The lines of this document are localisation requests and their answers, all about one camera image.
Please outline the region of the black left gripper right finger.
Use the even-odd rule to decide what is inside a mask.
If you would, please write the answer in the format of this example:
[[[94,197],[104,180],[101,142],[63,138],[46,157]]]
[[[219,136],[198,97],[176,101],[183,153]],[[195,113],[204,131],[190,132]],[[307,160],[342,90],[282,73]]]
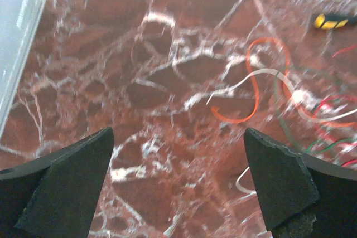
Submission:
[[[248,128],[244,147],[273,237],[356,237],[356,171]]]

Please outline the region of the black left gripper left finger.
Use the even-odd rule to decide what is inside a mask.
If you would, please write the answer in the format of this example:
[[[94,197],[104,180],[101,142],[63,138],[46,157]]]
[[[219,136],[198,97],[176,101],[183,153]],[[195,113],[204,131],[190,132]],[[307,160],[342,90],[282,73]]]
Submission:
[[[114,148],[110,127],[1,171],[1,237],[87,237]]]

